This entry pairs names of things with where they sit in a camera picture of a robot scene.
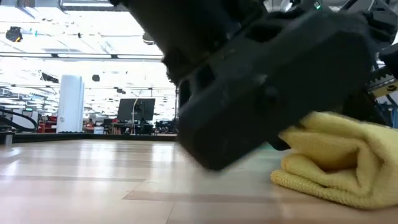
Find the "floor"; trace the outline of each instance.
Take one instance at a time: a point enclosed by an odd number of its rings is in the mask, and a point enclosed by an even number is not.
[[[215,175],[174,142],[0,147],[0,223],[397,223],[394,208],[358,211],[271,184],[281,156],[260,150]]]

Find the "black monitor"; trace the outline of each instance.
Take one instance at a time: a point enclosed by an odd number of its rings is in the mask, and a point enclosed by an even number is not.
[[[104,126],[112,125],[113,119],[104,119]]]
[[[131,120],[132,107],[137,99],[120,99],[118,109],[118,120]],[[138,99],[134,108],[134,120],[144,118],[146,121],[154,119],[155,99]]]

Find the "black machine part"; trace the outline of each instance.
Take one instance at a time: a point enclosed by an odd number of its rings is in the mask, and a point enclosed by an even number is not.
[[[342,104],[371,79],[378,51],[362,13],[268,13],[257,0],[122,3],[163,51],[180,88],[178,141],[209,170]]]
[[[19,113],[15,113],[15,112],[9,111],[9,110],[4,110],[4,109],[0,109],[0,112],[12,114],[13,116],[20,116],[21,118],[27,119],[33,124],[34,127],[33,128],[23,127],[19,124],[12,122],[10,119],[5,118],[4,116],[0,116],[0,123],[4,123],[6,125],[12,126],[20,131],[36,131],[37,130],[37,122],[28,116],[25,116],[25,115],[19,114]]]
[[[390,46],[397,33],[398,16],[384,0],[348,0],[340,9],[361,12],[368,20],[369,28],[380,49]]]
[[[398,79],[398,44],[382,50],[379,53],[379,58],[386,64],[391,75]]]
[[[6,39],[12,42],[20,42],[22,40],[22,33],[20,27],[10,27],[6,32]]]

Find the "black robotic arm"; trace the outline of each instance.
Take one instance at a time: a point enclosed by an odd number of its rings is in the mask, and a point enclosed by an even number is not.
[[[380,38],[362,12],[269,13],[257,0],[111,2],[123,3],[163,51],[180,88],[178,141],[209,170],[277,141],[374,78]]]

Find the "yellow microfiber towel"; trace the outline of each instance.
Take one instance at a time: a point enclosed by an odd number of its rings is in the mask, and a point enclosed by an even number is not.
[[[300,124],[280,134],[293,153],[275,184],[355,208],[398,204],[398,131],[317,112]]]

